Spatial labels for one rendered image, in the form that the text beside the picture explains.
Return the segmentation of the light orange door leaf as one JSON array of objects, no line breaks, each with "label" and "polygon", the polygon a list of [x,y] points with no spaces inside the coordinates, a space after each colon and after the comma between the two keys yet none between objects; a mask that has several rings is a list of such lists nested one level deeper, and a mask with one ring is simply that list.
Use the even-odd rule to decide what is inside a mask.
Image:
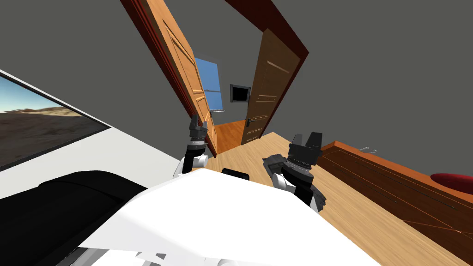
[{"label": "light orange door leaf", "polygon": [[155,31],[164,46],[164,52],[170,60],[172,69],[177,74],[177,82],[184,90],[201,123],[206,122],[208,129],[206,134],[207,145],[212,155],[216,157],[217,134],[215,125],[191,46],[164,0],[146,0],[146,2],[151,11],[151,18],[157,24]]}]

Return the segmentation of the large landscape window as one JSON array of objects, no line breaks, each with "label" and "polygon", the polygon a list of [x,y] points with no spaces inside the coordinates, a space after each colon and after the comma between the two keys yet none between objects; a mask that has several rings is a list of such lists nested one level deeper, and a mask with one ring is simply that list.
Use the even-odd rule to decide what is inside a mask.
[{"label": "large landscape window", "polygon": [[[0,172],[111,128],[0,70],[0,88],[7,83],[55,106],[28,111],[0,108]],[[0,101],[6,98],[0,93]]]}]

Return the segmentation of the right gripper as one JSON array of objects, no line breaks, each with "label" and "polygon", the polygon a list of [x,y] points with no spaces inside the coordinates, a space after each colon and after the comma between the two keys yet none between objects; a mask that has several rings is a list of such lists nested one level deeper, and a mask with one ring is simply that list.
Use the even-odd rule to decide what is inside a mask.
[{"label": "right gripper", "polygon": [[321,147],[322,133],[312,132],[306,146],[303,146],[303,135],[297,133],[289,144],[287,160],[300,167],[314,166],[318,157],[322,156]]}]

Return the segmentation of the dark brown door leaf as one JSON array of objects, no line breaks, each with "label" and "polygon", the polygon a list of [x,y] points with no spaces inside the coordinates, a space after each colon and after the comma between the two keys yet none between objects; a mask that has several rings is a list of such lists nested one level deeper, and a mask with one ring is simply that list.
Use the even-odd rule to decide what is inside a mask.
[{"label": "dark brown door leaf", "polygon": [[274,33],[263,32],[247,110],[247,119],[258,120],[244,127],[241,145],[262,135],[299,61]]}]

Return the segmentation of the black framed wall picture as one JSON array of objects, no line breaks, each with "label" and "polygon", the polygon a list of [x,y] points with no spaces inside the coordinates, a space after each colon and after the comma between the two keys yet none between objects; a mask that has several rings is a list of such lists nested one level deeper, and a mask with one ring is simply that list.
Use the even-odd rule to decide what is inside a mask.
[{"label": "black framed wall picture", "polygon": [[250,94],[251,87],[230,84],[230,101],[232,103],[248,102]]}]

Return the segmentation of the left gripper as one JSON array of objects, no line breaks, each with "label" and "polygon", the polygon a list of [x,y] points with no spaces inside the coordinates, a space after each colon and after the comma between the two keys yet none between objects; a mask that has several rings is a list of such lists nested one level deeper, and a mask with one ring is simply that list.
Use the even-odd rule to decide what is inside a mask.
[{"label": "left gripper", "polygon": [[205,144],[205,137],[207,135],[207,121],[203,121],[202,126],[199,126],[199,116],[194,114],[190,123],[190,144]]}]

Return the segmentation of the red round object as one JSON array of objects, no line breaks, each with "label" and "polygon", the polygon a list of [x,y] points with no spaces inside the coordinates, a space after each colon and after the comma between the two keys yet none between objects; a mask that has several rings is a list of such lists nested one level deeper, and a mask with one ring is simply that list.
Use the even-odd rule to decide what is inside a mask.
[{"label": "red round object", "polygon": [[435,173],[431,175],[431,179],[436,183],[455,191],[473,195],[472,176],[451,173]]}]

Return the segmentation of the brown wooden cabinet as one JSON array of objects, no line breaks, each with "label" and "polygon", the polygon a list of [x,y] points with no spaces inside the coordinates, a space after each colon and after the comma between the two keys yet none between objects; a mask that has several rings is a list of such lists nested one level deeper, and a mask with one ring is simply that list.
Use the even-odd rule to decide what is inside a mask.
[{"label": "brown wooden cabinet", "polygon": [[473,195],[335,141],[317,165],[473,266]]}]

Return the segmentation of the blue window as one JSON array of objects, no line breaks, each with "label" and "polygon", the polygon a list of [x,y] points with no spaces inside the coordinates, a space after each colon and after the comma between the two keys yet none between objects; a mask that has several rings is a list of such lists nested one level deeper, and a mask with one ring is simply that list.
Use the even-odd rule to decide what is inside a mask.
[{"label": "blue window", "polygon": [[199,58],[195,58],[195,61],[210,111],[223,112],[218,65]]}]

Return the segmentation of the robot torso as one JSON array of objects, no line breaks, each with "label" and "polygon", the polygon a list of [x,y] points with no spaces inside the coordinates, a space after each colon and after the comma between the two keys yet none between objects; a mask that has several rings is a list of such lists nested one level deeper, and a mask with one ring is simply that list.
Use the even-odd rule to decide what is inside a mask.
[{"label": "robot torso", "polygon": [[380,266],[294,194],[209,169],[137,194],[81,247],[161,266]]}]

